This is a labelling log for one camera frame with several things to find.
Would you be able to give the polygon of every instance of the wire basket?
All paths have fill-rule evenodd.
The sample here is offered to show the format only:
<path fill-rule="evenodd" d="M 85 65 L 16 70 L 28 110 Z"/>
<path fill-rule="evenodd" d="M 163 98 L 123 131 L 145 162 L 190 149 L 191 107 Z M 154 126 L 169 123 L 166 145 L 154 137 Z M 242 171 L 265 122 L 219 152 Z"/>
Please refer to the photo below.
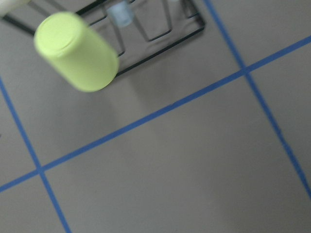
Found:
<path fill-rule="evenodd" d="M 34 28 L 50 14 L 74 11 L 118 51 L 117 76 L 195 36 L 206 25 L 193 0 L 129 0 L 134 16 L 122 28 L 109 15 L 109 8 L 120 0 L 97 0 L 79 10 L 65 2 L 33 0 L 2 19 L 33 36 Z"/>

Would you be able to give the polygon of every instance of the dish rack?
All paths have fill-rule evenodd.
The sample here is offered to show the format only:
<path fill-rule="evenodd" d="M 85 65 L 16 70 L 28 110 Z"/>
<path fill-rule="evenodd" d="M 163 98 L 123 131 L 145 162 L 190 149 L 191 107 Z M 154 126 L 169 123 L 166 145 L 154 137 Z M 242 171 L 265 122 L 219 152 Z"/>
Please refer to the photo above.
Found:
<path fill-rule="evenodd" d="M 70 11 L 56 0 L 42 0 L 56 11 Z M 134 12 L 131 25 L 118 27 L 107 9 L 116 0 L 96 0 L 75 13 L 84 18 L 118 51 L 120 69 L 117 76 L 140 66 L 161 53 L 194 37 L 205 29 L 202 18 L 193 0 L 128 0 Z M 51 13 L 38 1 L 27 4 L 38 14 L 48 17 Z M 35 27 L 21 18 L 6 14 L 7 23 L 34 36 Z"/>

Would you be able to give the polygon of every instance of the tile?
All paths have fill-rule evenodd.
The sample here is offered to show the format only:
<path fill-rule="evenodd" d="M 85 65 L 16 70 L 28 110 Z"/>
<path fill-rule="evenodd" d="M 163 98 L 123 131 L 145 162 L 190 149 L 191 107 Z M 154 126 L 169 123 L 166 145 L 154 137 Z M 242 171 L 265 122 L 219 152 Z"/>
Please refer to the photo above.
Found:
<path fill-rule="evenodd" d="M 213 0 L 247 65 L 310 36 L 308 0 Z"/>
<path fill-rule="evenodd" d="M 238 70 L 203 2 L 197 3 L 207 20 L 203 35 L 93 94 L 74 90 L 39 58 L 30 37 L 0 24 L 1 75 L 42 164 Z"/>
<path fill-rule="evenodd" d="M 0 225 L 3 233 L 64 232 L 38 176 L 0 193 Z"/>
<path fill-rule="evenodd" d="M 35 170 L 0 91 L 0 186 Z"/>
<path fill-rule="evenodd" d="M 311 46 L 292 52 L 256 71 L 253 77 L 285 139 L 311 182 Z"/>
<path fill-rule="evenodd" d="M 75 233 L 309 232 L 311 203 L 244 79 L 47 172 Z"/>

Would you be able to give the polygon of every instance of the black wire rack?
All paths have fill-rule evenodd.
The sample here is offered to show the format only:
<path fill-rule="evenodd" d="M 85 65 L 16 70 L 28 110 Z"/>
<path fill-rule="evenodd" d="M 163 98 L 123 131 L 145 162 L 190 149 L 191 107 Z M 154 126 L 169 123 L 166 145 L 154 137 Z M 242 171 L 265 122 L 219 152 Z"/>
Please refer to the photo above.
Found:
<path fill-rule="evenodd" d="M 61 4 L 59 4 L 55 0 L 44 0 L 44 1 L 46 1 L 48 4 L 53 6 L 57 11 L 67 11 L 65 7 L 63 7 Z M 78 14 L 81 17 L 85 17 L 87 15 L 92 14 L 92 12 L 96 10 L 101 11 L 102 15 L 98 17 L 97 19 L 89 22 L 89 25 L 93 27 L 94 25 L 99 25 L 105 21 L 111 25 L 113 29 L 112 31 L 118 43 L 118 47 L 120 51 L 119 57 L 122 62 L 123 56 L 125 56 L 125 59 L 127 59 L 126 57 L 127 46 L 126 46 L 126 43 L 124 42 L 124 36 L 122 36 L 122 28 L 117 27 L 111 21 L 106 11 L 107 4 L 109 4 L 109 2 L 111 4 L 112 1 L 113 0 L 96 0 L 92 2 L 91 4 L 83 7 L 82 9 L 76 11 L 76 14 Z M 139 2 L 142 2 L 142 1 L 146 1 L 146 0 L 129 0 L 128 3 L 132 5 L 132 4 L 137 4 Z M 172 32 L 174 31 L 175 25 L 172 22 L 171 9 L 170 9 L 168 1 L 169 0 L 158 1 L 162 5 L 161 8 L 164 12 L 163 18 L 165 19 L 164 21 L 166 22 L 166 26 L 167 26 L 167 28 L 164 29 L 163 32 L 157 35 L 154 35 L 154 36 L 149 36 L 148 33 L 146 32 L 145 27 L 143 26 L 143 23 L 141 22 L 141 19 L 136 14 L 133 18 L 132 24 L 134 25 L 134 27 L 136 28 L 136 31 L 141 35 L 141 38 L 143 38 L 146 44 L 150 44 L 150 43 L 153 43 L 154 45 L 161 44 L 161 40 L 169 41 L 169 42 L 166 43 L 165 45 L 157 46 L 156 50 L 152 51 L 149 54 L 143 54 L 142 57 L 139 57 L 139 59 L 133 61 L 131 64 L 125 64 L 124 67 L 120 68 L 120 71 L 117 73 L 117 76 L 124 74 L 125 72 L 135 67 L 138 67 L 139 65 L 145 63 L 146 61 L 149 61 L 150 59 L 160 55 L 161 53 L 171 49 L 172 47 L 177 46 L 183 41 L 199 34 L 200 32 L 204 30 L 206 23 L 204 19 L 202 18 L 193 0 L 179 0 L 175 4 L 180 5 L 181 10 L 179 12 L 179 15 L 181 15 L 183 18 L 182 20 L 183 24 L 185 25 L 185 27 L 187 27 L 188 23 L 192 23 L 195 26 L 194 27 L 192 26 L 189 32 L 187 31 L 187 33 L 181 34 L 178 37 L 176 37 L 176 35 L 174 37 L 170 37 L 170 34 L 172 34 Z M 44 17 L 48 17 L 50 15 L 50 13 L 46 9 L 44 9 L 43 7 L 41 7 L 40 5 L 38 5 L 37 3 L 33 1 L 29 2 L 28 6 L 36 10 L 39 14 L 41 14 Z M 23 30 L 24 32 L 26 32 L 27 34 L 31 36 L 34 36 L 35 34 L 35 29 L 33 27 L 27 25 L 27 23 L 22 22 L 20 19 L 10 14 L 5 15 L 2 19 L 10 23 L 11 25 L 17 27 L 18 29 Z"/>

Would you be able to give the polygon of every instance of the metal rack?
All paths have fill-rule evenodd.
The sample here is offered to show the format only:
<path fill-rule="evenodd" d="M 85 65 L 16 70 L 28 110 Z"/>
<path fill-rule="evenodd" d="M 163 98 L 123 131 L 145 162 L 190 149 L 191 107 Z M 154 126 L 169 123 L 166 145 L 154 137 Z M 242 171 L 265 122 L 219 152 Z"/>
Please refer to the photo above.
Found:
<path fill-rule="evenodd" d="M 52 5 L 58 11 L 66 11 L 65 7 L 63 7 L 61 4 L 57 3 L 54 0 L 44 0 L 44 1 L 46 1 L 48 4 Z M 101 23 L 105 20 L 110 21 L 110 18 L 108 17 L 107 12 L 106 12 L 106 4 L 109 3 L 110 1 L 111 0 L 96 0 L 96 1 L 92 2 L 91 4 L 85 6 L 84 8 L 78 10 L 76 12 L 76 14 L 80 15 L 81 17 L 84 17 L 87 14 L 91 14 L 92 11 L 94 11 L 96 9 L 97 10 L 100 9 L 102 11 L 102 16 L 100 18 L 92 21 L 89 25 L 93 26 L 93 25 Z M 164 32 L 162 32 L 156 36 L 150 37 L 147 34 L 146 30 L 144 29 L 139 17 L 134 16 L 134 18 L 133 18 L 133 24 L 135 25 L 137 32 L 140 33 L 140 35 L 143 37 L 143 39 L 146 43 L 152 43 L 154 41 L 161 40 L 161 38 L 169 37 L 170 33 L 172 33 L 172 31 L 173 31 L 173 23 L 172 23 L 170 8 L 168 5 L 168 0 L 160 0 L 160 1 L 162 4 L 162 9 L 164 11 L 165 20 L 166 20 L 166 24 L 167 24 L 167 29 Z M 128 2 L 129 2 L 129 4 L 132 4 L 133 2 L 139 2 L 139 0 L 129 0 Z M 135 61 L 133 64 L 122 68 L 117 73 L 117 76 L 124 74 L 125 72 L 145 63 L 146 61 L 158 56 L 159 54 L 169 50 L 170 48 L 182 43 L 183 41 L 195 36 L 196 34 L 198 34 L 204 30 L 206 23 L 205 23 L 204 19 L 202 18 L 200 12 L 198 11 L 196 5 L 194 4 L 193 0 L 179 0 L 179 2 L 181 5 L 181 8 L 182 8 L 181 14 L 183 14 L 184 19 L 192 20 L 196 24 L 195 30 L 187 33 L 186 35 L 183 35 L 182 37 L 180 37 L 178 39 L 175 39 L 174 41 L 163 46 L 162 48 L 159 48 L 157 51 L 152 52 L 152 54 L 148 54 L 144 58 L 139 59 L 138 61 Z M 50 13 L 48 11 L 46 11 L 44 8 L 42 8 L 41 6 L 37 5 L 34 2 L 30 2 L 28 5 L 31 8 L 35 9 L 39 14 L 41 14 L 45 17 L 48 17 L 50 15 Z M 31 36 L 33 36 L 35 34 L 35 30 L 33 28 L 31 28 L 27 24 L 21 22 L 20 20 L 16 19 L 15 17 L 13 17 L 9 14 L 5 15 L 2 19 L 5 20 L 6 22 L 12 24 L 13 26 L 23 30 L 24 32 L 26 32 L 27 34 L 29 34 Z M 124 38 L 121 34 L 120 29 L 117 26 L 115 26 L 111 21 L 110 21 L 110 23 L 113 27 L 114 34 L 117 38 L 119 48 L 121 49 L 121 51 L 119 52 L 119 57 L 122 57 L 126 53 L 126 46 L 124 43 Z"/>

